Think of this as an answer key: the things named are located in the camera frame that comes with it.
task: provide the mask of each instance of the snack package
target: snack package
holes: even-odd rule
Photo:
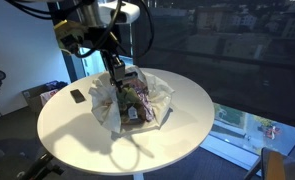
[[[174,90],[137,66],[126,67],[129,72],[136,72],[137,78],[123,81],[121,92],[110,84],[107,72],[93,80],[92,113],[104,128],[120,134],[160,128]]]

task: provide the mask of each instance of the plastic bag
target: plastic bag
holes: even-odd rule
[[[137,72],[138,79],[148,87],[148,101],[152,106],[154,118],[137,125],[121,123],[121,113],[118,106],[116,87],[110,84],[108,72],[101,74],[93,80],[89,94],[92,96],[92,113],[99,123],[106,129],[116,133],[138,133],[149,129],[160,128],[163,119],[169,109],[174,90],[158,77],[142,73],[137,66],[129,66],[126,73]]]

